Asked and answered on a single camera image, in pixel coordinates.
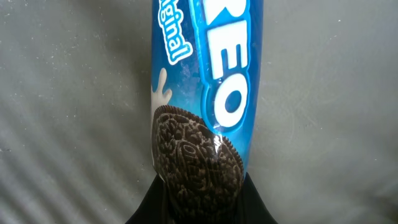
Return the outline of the blue Oreo cookie pack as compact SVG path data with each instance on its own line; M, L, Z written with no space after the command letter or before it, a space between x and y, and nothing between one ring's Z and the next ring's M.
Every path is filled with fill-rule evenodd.
M264 3L153 0L151 153L169 223L246 223Z

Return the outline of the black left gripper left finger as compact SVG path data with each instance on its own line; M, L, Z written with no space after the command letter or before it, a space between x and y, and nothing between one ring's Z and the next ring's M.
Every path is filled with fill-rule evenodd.
M126 224L168 224L169 193L165 182L157 174L138 209Z

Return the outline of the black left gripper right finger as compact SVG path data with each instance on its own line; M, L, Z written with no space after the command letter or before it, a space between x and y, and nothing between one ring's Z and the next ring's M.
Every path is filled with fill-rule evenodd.
M238 224L277 224L248 172L238 196Z

